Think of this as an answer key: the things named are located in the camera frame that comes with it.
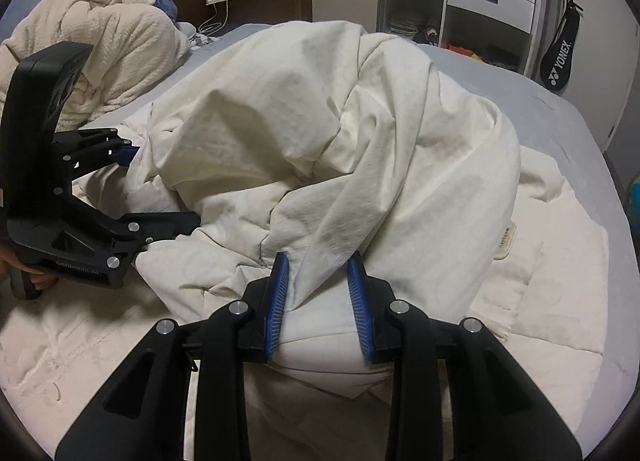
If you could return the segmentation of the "cream fluffy knit blanket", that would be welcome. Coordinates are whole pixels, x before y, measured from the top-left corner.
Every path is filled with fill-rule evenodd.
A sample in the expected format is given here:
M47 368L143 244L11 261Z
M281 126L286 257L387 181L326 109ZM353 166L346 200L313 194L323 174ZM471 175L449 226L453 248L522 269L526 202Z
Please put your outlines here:
M56 129L73 130L133 102L186 60L190 44L156 0L40 0L1 43L1 103L17 65L59 42L90 57Z

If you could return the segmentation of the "blue pillow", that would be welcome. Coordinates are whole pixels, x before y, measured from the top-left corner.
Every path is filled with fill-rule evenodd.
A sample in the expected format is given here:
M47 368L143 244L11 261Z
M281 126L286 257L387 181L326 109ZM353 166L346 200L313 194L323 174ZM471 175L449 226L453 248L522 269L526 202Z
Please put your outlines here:
M177 21L178 7L173 0L155 0L153 6L163 11L171 22Z

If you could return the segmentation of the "brown wooden headboard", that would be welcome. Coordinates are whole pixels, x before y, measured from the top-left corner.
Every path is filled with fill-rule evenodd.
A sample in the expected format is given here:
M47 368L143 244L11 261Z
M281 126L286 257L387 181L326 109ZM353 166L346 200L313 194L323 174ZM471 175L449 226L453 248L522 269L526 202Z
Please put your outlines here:
M196 28L208 21L222 24L219 35L244 24L274 25L288 21L314 20L312 0L229 0L206 6L206 0L173 0L178 7L178 21Z

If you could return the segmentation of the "light blue bed sheet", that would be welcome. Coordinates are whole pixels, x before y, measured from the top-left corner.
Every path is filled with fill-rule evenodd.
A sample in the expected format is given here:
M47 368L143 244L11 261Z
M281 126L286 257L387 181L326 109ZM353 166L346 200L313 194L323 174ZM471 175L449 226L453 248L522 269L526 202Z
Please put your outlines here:
M404 144L406 190L364 242L368 267L438 319L484 321L592 452L637 382L639 273L586 123L531 80L345 21L250 24L91 122L145 148L188 125L220 152L202 175L175 141L145 150L123 184L96 173L81 189L111 212L186 202L202 214L175 244L176 275L163 245L140 261L171 311L199 315L277 247L302 261L358 162L356 92L398 106L375 128L456 120L446 150Z

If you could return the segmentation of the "black Yonex racket bag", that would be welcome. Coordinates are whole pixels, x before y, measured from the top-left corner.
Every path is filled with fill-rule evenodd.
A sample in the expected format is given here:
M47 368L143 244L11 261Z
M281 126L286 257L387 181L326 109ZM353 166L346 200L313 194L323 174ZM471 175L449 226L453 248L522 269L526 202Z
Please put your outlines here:
M566 0L561 21L556 28L551 45L541 59L539 68L542 86L552 92L561 92L570 80L581 18L582 7L574 0Z

